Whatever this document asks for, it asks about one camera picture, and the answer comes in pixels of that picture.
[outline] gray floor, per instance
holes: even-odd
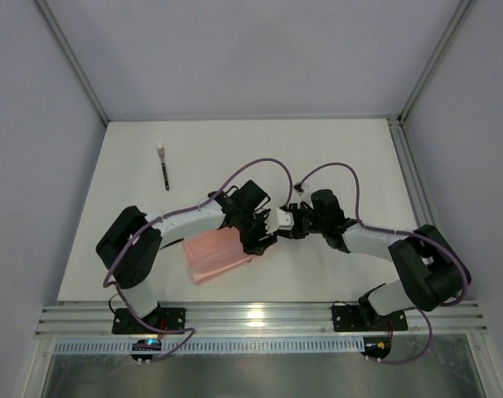
[[[412,356],[424,337],[395,337],[388,359]],[[376,365],[361,354],[174,357],[126,366],[126,357],[55,357],[43,397],[410,397],[485,396],[464,336],[435,337],[407,366]],[[99,379],[96,383],[84,381]]]

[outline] folded cloth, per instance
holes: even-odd
[[[184,241],[183,250],[197,284],[249,263],[255,257],[243,252],[236,228],[222,228],[198,235]]]

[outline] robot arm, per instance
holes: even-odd
[[[301,201],[269,210],[264,208],[268,202],[266,192],[248,181],[240,189],[230,188],[207,206],[198,206],[197,210],[146,229],[114,271],[116,282],[138,316],[148,321],[148,315],[158,308],[147,280],[157,252],[178,241],[223,227],[239,231],[246,254],[262,255],[277,242],[278,236],[302,239],[318,233],[333,249],[392,261],[400,279],[372,289],[359,300],[360,315],[369,328],[400,309],[419,307],[431,311],[462,289],[459,272],[444,254],[420,240],[368,231],[356,220],[345,218],[331,190],[314,192],[312,204]],[[135,206],[126,208],[97,245],[96,251],[106,268],[111,267],[136,231],[161,216],[164,213],[144,214]],[[426,225],[415,232],[452,251],[435,227]]]

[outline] white table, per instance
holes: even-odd
[[[165,191],[157,142],[167,151],[170,191]],[[362,218],[377,226],[415,227],[408,194],[384,119],[263,120],[111,123],[61,285],[60,301],[104,301],[106,269],[94,248],[126,206],[173,210],[197,203],[245,163],[262,157],[283,161],[297,182],[314,167],[349,163],[359,174]],[[288,194],[274,163],[250,168],[237,186],[255,180],[280,206]],[[351,175],[330,167],[309,180],[329,187],[347,216],[354,216]],[[397,279],[391,263],[330,249],[320,236],[283,240],[249,265],[202,286],[188,273],[181,245],[161,250],[149,276],[161,301],[355,300],[378,284]]]

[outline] metal grille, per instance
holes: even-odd
[[[56,342],[55,355],[117,355],[131,354],[136,339],[61,339]],[[162,340],[161,352],[172,350],[177,339]],[[363,352],[363,337],[257,337],[257,338],[194,338],[176,355],[201,354],[286,354],[316,352]]]

